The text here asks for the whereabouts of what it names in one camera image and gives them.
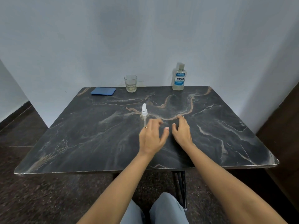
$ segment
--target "wall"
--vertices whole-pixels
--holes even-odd
[[[0,60],[0,122],[28,99]]]
[[[271,78],[283,47],[297,43],[290,34],[298,27],[298,5],[0,0],[0,58],[47,126],[81,87],[121,86],[127,74],[137,75],[142,86],[168,86],[181,61],[185,85],[212,86],[256,132],[299,80],[296,63],[281,63]]]

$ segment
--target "black baseboard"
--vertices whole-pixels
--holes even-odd
[[[17,111],[11,113],[7,118],[5,118],[2,122],[0,122],[0,130],[5,128],[8,124],[10,124],[15,118],[17,118],[20,114],[22,114],[26,109],[28,109],[32,104],[30,101],[27,101],[23,104]]]

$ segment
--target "white pump head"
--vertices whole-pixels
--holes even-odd
[[[147,105],[146,104],[142,105],[141,115],[147,116]]]

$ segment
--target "hand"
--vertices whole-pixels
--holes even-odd
[[[161,119],[150,119],[147,128],[143,127],[139,134],[139,152],[154,156],[165,144],[169,136],[169,127],[164,128],[164,132],[159,138],[159,127],[163,121]]]
[[[176,140],[179,145],[185,149],[186,147],[189,147],[193,144],[192,137],[190,133],[190,127],[187,123],[187,120],[185,120],[184,117],[178,116],[179,118],[179,125],[178,130],[176,130],[176,124],[172,124],[172,134],[174,136],[174,139]]]

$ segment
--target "bottle cap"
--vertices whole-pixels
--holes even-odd
[[[147,116],[147,105],[146,104],[142,105],[141,115]]]
[[[180,65],[178,66],[178,69],[180,69],[180,70],[184,70],[184,67],[185,67],[185,64],[180,64]]]

